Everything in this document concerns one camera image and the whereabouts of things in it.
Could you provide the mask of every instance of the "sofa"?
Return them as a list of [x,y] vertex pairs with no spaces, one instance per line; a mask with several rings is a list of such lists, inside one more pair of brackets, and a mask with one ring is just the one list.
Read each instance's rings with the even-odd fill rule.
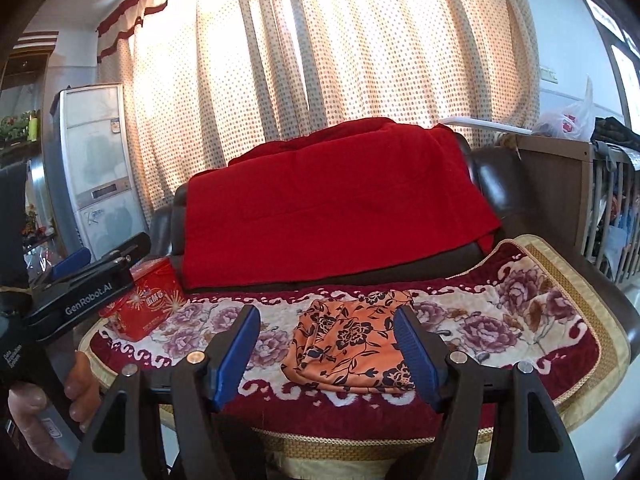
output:
[[[617,286],[593,267],[573,245],[559,237],[543,217],[538,197],[518,155],[505,147],[471,150],[463,136],[456,140],[465,157],[469,176],[502,221],[495,243],[504,238],[533,234],[544,238],[594,288],[626,333],[633,360],[640,352],[640,314]],[[151,256],[169,256],[180,276],[184,255],[184,220],[188,183],[175,193],[172,205],[155,211],[152,219]],[[247,292],[297,290],[313,285],[377,285],[414,282],[453,276],[473,267],[484,258],[480,247],[471,243],[455,250],[414,262],[357,274],[331,276],[312,282],[269,283],[234,287]]]

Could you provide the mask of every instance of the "wall switch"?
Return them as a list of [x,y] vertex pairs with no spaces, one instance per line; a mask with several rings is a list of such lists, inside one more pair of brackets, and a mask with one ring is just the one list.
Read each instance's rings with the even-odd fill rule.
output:
[[550,83],[558,84],[558,75],[546,66],[540,67],[540,79],[542,79],[542,81],[549,81]]

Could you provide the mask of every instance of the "polka dot curtain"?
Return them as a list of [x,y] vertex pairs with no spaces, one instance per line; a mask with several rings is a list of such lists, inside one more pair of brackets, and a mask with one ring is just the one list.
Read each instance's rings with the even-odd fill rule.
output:
[[193,174],[268,140],[368,116],[538,115],[526,0],[126,0],[98,31],[147,219]]

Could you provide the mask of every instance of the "plastic bag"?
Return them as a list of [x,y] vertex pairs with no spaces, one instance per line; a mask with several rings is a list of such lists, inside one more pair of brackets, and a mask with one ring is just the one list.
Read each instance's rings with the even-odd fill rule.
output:
[[593,84],[587,76],[587,91],[584,101],[572,103],[540,114],[533,133],[558,139],[590,142],[596,127],[596,112],[593,107]]

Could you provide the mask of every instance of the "sticker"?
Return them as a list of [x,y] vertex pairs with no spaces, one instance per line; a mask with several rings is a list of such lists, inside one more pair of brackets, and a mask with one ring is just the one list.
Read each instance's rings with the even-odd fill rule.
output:
[[51,438],[62,437],[62,432],[58,429],[53,420],[51,420],[50,418],[43,418],[41,420],[41,423],[44,426],[45,430],[47,430],[47,433],[49,433],[49,436]]

